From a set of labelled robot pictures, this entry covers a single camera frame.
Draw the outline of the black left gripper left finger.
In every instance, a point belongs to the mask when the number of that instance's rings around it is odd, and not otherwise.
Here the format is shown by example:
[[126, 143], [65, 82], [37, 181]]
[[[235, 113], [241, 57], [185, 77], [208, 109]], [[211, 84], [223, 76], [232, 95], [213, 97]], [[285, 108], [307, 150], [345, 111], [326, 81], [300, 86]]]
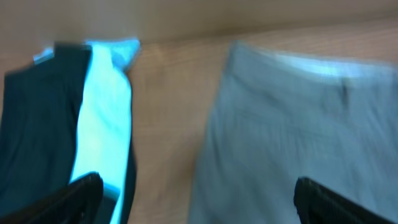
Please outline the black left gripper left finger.
[[103, 180], [90, 172], [54, 194], [1, 218], [1, 224], [92, 224], [103, 198]]

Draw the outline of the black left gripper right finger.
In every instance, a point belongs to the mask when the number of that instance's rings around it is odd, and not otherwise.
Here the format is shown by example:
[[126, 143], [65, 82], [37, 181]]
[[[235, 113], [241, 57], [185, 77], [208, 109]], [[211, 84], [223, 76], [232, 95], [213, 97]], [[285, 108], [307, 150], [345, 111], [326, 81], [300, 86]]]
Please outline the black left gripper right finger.
[[301, 224], [394, 224], [308, 177], [297, 179], [294, 205]]

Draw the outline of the grey shorts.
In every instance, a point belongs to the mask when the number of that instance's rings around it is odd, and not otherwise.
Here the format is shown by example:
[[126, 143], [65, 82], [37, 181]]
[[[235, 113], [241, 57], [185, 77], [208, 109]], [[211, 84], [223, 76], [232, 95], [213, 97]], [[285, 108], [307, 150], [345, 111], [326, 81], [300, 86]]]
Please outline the grey shorts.
[[307, 176], [397, 221], [397, 66], [229, 51], [196, 162], [189, 223], [298, 223]]

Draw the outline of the light blue garment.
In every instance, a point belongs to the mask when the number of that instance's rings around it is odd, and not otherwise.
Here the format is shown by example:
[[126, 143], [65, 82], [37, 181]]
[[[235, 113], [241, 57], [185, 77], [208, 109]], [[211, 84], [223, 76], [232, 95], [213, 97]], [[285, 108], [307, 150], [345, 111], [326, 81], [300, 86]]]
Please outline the light blue garment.
[[127, 223], [134, 198], [136, 165], [131, 142], [132, 88], [126, 72], [139, 53], [137, 38], [87, 40], [92, 56], [78, 115], [76, 156], [70, 179], [97, 172], [104, 198], [97, 223]]

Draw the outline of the black garment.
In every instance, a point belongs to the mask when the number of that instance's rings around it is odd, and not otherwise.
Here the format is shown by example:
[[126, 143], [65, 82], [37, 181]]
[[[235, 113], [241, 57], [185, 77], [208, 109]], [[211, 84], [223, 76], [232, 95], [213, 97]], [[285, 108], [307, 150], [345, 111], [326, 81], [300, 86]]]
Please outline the black garment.
[[92, 49], [56, 44], [6, 73], [1, 115], [1, 216], [74, 182], [78, 115]]

